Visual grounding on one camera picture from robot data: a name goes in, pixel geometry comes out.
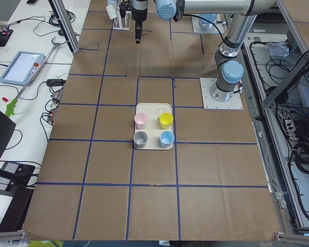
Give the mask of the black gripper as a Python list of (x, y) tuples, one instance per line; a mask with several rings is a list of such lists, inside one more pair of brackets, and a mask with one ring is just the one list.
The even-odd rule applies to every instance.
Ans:
[(132, 19), (135, 21), (135, 42), (140, 44), (143, 22), (147, 19), (147, 9), (138, 10), (132, 8)]

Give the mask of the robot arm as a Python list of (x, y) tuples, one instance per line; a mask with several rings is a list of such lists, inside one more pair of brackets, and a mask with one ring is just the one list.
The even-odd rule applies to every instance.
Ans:
[(235, 86), (241, 81), (243, 66), (236, 60), (240, 47), (256, 16), (267, 11), (275, 1), (156, 1), (156, 10), (164, 20), (178, 22), (183, 16), (199, 19), (200, 28), (217, 28), (218, 14), (233, 14), (228, 33), (222, 37), (215, 54), (218, 78), (210, 88), (211, 97), (218, 102), (229, 101)]
[(132, 19), (135, 21), (135, 42), (140, 44), (143, 23), (147, 19), (148, 1), (146, 0), (132, 0), (131, 1)]

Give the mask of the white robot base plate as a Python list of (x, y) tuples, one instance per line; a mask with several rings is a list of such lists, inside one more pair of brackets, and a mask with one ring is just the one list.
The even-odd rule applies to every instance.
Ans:
[(243, 110), (243, 104), (237, 86), (231, 93), (221, 93), (216, 87), (216, 78), (200, 78), (200, 88), (204, 109)]

